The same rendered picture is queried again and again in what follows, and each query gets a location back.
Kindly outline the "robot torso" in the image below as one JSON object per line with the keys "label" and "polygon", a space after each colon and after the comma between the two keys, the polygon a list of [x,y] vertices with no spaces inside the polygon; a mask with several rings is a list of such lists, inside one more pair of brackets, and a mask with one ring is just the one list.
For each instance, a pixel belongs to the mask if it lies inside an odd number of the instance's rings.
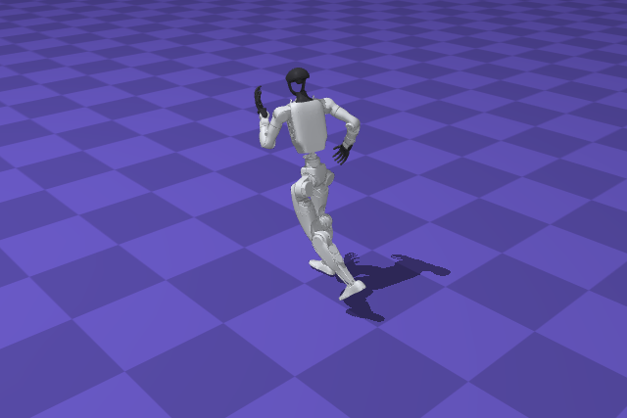
{"label": "robot torso", "polygon": [[314,153],[325,149],[327,129],[322,102],[315,98],[313,101],[296,103],[296,100],[286,106],[291,108],[290,117],[286,121],[292,144],[298,154],[303,155],[305,166],[301,168],[302,176],[309,176],[313,186],[321,185],[327,178],[326,165],[321,163]]}

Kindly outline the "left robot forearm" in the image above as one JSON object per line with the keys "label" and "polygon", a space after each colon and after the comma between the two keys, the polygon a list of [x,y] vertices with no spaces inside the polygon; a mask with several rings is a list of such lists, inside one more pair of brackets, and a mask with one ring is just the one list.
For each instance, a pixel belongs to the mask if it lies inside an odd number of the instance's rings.
{"label": "left robot forearm", "polygon": [[263,147],[265,145],[265,141],[266,141],[266,136],[267,136],[267,130],[269,127],[269,112],[267,112],[267,117],[262,117],[261,113],[260,113],[260,143],[261,146]]}

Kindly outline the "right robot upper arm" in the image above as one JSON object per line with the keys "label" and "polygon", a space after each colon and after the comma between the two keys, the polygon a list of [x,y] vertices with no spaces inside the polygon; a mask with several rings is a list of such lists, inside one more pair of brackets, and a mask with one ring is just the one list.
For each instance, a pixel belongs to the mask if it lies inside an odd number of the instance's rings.
{"label": "right robot upper arm", "polygon": [[349,131],[355,131],[361,124],[360,121],[356,117],[352,116],[346,110],[344,110],[343,108],[335,104],[335,102],[332,99],[323,98],[319,100],[322,102],[324,106],[324,114],[325,115],[331,114],[332,116],[345,121],[346,122],[345,126]]}

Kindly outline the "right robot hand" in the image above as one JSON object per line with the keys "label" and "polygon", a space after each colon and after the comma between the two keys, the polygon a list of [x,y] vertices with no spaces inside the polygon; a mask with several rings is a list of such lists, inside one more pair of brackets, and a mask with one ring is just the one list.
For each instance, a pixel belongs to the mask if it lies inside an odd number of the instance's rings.
{"label": "right robot hand", "polygon": [[[344,142],[344,141],[343,141],[343,142]],[[338,152],[337,152],[334,156],[332,156],[332,158],[334,158],[334,157],[335,157],[335,156],[337,156],[339,153],[341,153],[341,154],[340,154],[340,155],[339,155],[339,156],[338,156],[338,157],[337,157],[334,161],[337,161],[337,160],[338,160],[338,159],[339,159],[339,158],[343,155],[343,156],[342,156],[342,158],[341,158],[341,159],[337,162],[337,163],[339,163],[341,160],[343,160],[343,159],[344,159],[344,160],[340,163],[340,165],[341,165],[341,164],[343,164],[343,163],[347,160],[347,158],[348,158],[348,156],[349,156],[349,154],[350,154],[350,150],[351,150],[351,148],[352,148],[352,147],[353,147],[353,145],[349,146],[349,148],[348,148],[348,149],[346,149],[343,145],[339,145],[339,146],[334,147],[334,148],[333,148],[333,150],[336,150],[336,149],[338,149],[338,148],[340,148],[340,149],[339,149],[339,151],[338,151]]]}

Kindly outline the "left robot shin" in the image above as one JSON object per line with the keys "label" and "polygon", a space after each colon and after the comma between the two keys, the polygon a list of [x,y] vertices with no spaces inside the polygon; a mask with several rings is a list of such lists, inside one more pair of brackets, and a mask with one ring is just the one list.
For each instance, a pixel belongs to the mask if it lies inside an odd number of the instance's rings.
{"label": "left robot shin", "polygon": [[[334,244],[330,244],[328,246],[320,235],[313,236],[312,245],[326,265],[336,272],[336,274],[346,283],[348,288],[352,287],[354,285],[352,281],[356,281],[347,269],[344,259],[341,257],[337,247]],[[349,285],[347,283],[349,283]]]}

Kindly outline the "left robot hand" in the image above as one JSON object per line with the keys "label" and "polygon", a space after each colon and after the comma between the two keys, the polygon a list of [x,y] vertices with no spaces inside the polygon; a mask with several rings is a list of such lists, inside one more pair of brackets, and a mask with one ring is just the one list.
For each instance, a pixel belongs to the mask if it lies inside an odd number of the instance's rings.
{"label": "left robot hand", "polygon": [[266,108],[263,107],[263,104],[261,101],[262,91],[259,91],[260,89],[261,89],[261,86],[258,86],[257,89],[255,90],[255,103],[258,109],[258,114],[261,113],[262,117],[267,117]]}

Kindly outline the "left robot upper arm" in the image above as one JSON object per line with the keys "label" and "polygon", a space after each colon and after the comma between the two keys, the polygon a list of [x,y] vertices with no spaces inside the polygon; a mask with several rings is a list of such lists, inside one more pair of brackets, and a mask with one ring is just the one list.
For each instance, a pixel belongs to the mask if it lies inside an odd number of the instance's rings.
{"label": "left robot upper arm", "polygon": [[282,123],[289,119],[290,112],[291,108],[289,106],[278,107],[273,111],[263,148],[273,149],[275,147],[275,139],[282,127]]}

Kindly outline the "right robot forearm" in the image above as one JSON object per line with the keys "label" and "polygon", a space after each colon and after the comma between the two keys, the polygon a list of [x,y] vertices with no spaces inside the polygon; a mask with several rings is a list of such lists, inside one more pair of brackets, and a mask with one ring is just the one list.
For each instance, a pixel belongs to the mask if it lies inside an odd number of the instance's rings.
{"label": "right robot forearm", "polygon": [[347,129],[347,134],[346,134],[346,137],[344,138],[344,142],[342,143],[342,145],[343,145],[346,149],[348,149],[348,148],[349,148],[349,146],[354,145],[354,143],[356,142],[356,137],[357,137],[357,136],[358,136],[358,134],[359,134],[360,127],[361,127],[361,126],[359,125],[359,127],[358,127],[355,131],[349,131],[349,130]]}

